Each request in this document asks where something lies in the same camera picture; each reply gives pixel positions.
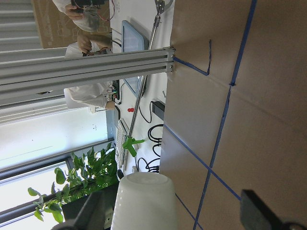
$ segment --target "corrugated metal wall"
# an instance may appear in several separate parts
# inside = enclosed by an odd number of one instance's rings
[[[63,57],[66,48],[42,49],[31,0],[0,0],[0,64]]]

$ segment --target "metal rod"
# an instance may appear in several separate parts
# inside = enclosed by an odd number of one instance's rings
[[[161,11],[162,11],[161,7],[162,7],[162,5],[160,5],[160,8],[157,10],[157,15],[154,18],[153,30],[152,30],[152,34],[150,36],[149,47],[148,47],[149,50],[152,49],[156,35],[157,35],[157,28],[159,26],[160,19],[161,19],[161,16],[160,16]],[[143,95],[146,80],[147,80],[147,75],[143,75],[142,78],[141,78],[141,83],[140,83],[140,87],[139,87],[139,90],[138,90],[138,96],[137,96],[135,106],[134,106],[134,112],[133,112],[133,115],[132,115],[132,121],[131,121],[131,126],[130,126],[130,130],[129,130],[128,138],[132,137],[132,133],[133,133],[134,125],[135,125],[135,121],[136,121],[136,116],[137,116],[138,111],[139,111],[140,102],[141,102],[141,98],[142,98],[142,95]]]

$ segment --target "keyboard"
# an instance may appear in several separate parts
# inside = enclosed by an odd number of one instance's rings
[[[126,169],[128,151],[123,148],[123,144],[126,141],[128,135],[128,126],[123,118],[118,120],[117,136],[116,136],[116,150],[115,161],[118,169]]]

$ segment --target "green plant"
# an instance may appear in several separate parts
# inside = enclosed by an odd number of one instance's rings
[[[97,157],[98,152],[94,152],[94,148],[89,150],[87,152],[87,164],[85,164],[85,154],[78,158],[72,153],[75,168],[68,170],[68,174],[58,167],[54,170],[56,183],[64,184],[67,182],[67,184],[62,190],[56,191],[55,182],[53,182],[51,196],[41,195],[33,188],[28,188],[29,195],[39,196],[38,201],[34,202],[37,205],[34,215],[39,220],[44,221],[42,211],[52,213],[54,219],[61,223],[63,222],[62,205],[116,183],[118,179],[116,176],[115,149],[107,153],[110,148],[111,143],[108,144],[106,149],[100,151],[100,157]]]

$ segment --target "green clamp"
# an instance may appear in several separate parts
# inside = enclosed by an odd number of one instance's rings
[[[136,156],[136,151],[132,145],[143,143],[145,140],[136,140],[134,138],[127,138],[125,143],[123,144],[123,148],[128,150],[133,157]]]

